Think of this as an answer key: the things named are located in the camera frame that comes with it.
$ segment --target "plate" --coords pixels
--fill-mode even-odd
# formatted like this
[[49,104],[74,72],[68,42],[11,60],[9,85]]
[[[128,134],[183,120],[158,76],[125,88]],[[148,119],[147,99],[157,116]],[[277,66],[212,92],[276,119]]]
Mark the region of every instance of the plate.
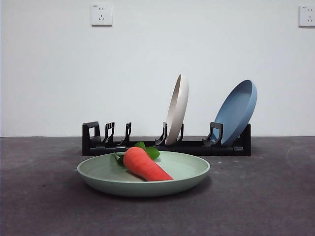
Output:
[[184,121],[188,102],[188,94],[189,84],[182,75],[179,75],[166,118],[167,137],[165,140],[165,145],[167,146],[172,145],[177,140]]
[[118,166],[114,154],[85,160],[77,170],[92,188],[128,197],[156,197],[182,192],[200,183],[210,170],[210,164],[204,159],[177,152],[160,151],[155,162],[174,179],[144,181],[125,167]]
[[[232,146],[233,142],[241,135],[249,123],[254,112],[257,101],[257,89],[250,80],[242,81],[229,94],[221,106],[215,122],[223,124],[222,146]],[[218,130],[213,130],[216,140],[219,136]]]

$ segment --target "black dish rack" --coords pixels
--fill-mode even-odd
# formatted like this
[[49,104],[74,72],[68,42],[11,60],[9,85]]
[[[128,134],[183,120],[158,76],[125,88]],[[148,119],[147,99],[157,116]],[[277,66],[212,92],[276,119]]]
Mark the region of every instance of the black dish rack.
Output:
[[[94,128],[94,136],[90,136],[90,129]],[[213,129],[219,130],[218,139],[210,140]],[[160,138],[154,141],[130,140],[131,122],[126,124],[125,138],[121,141],[113,141],[115,123],[105,125],[105,137],[101,140],[98,121],[83,123],[82,125],[82,156],[98,156],[113,152],[126,151],[137,142],[143,141],[146,147],[154,146],[160,151],[181,152],[197,156],[250,156],[251,155],[251,125],[247,124],[242,134],[234,141],[230,147],[221,145],[223,136],[223,124],[211,122],[210,133],[203,137],[195,137],[196,141],[183,140],[184,124],[182,124],[180,136],[177,141],[170,145],[165,145],[167,138],[167,123],[163,123],[163,132]]]

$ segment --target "plate rim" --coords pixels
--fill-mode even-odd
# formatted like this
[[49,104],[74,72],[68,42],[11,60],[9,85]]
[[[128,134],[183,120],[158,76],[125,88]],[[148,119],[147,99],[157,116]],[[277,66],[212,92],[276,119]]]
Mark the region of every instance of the plate rim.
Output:
[[86,159],[84,161],[82,161],[81,163],[79,163],[79,165],[77,166],[77,171],[79,172],[79,174],[83,177],[87,177],[87,178],[90,178],[90,179],[95,179],[95,180],[100,180],[100,181],[103,181],[103,182],[110,182],[110,183],[121,183],[121,184],[158,184],[158,183],[171,183],[171,182],[179,182],[179,181],[183,181],[183,180],[188,180],[188,179],[192,179],[192,178],[196,178],[196,177],[199,177],[199,176],[202,176],[204,175],[205,173],[209,172],[210,170],[210,163],[208,161],[206,161],[205,159],[203,158],[200,158],[198,156],[194,156],[194,155],[190,155],[190,154],[186,154],[186,153],[181,153],[181,152],[174,152],[174,151],[160,151],[162,153],[177,153],[177,154],[183,154],[183,155],[188,155],[188,156],[192,156],[194,158],[197,158],[197,159],[200,159],[202,161],[204,161],[207,165],[207,169],[197,175],[194,175],[192,177],[189,177],[189,178],[181,178],[181,179],[171,179],[171,180],[159,180],[159,181],[121,181],[121,180],[110,180],[110,179],[104,179],[104,178],[98,178],[98,177],[93,177],[93,176],[90,176],[90,175],[87,175],[85,173],[83,173],[81,170],[80,170],[80,167],[85,163],[85,162],[88,162],[90,161],[91,159],[94,159],[94,158],[97,158],[97,157],[100,157],[100,156],[105,156],[105,155],[111,155],[113,153],[108,153],[108,154],[105,154],[105,155],[100,155],[100,156],[94,156],[94,157],[91,157],[89,159]]

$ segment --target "blue plate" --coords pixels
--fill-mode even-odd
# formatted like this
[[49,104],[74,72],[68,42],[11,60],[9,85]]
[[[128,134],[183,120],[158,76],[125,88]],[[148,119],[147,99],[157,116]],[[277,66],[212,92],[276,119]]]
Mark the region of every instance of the blue plate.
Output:
[[[228,147],[241,135],[250,121],[257,101],[257,89],[250,80],[244,80],[229,94],[221,106],[216,123],[223,124],[222,146]],[[210,140],[217,140],[219,131],[213,130]]]

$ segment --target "carrot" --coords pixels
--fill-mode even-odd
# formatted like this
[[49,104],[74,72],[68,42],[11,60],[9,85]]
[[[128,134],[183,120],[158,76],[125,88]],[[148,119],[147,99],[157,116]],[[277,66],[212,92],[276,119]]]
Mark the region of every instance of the carrot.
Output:
[[147,181],[173,179],[139,147],[131,147],[126,151],[124,154],[124,165],[128,170]]

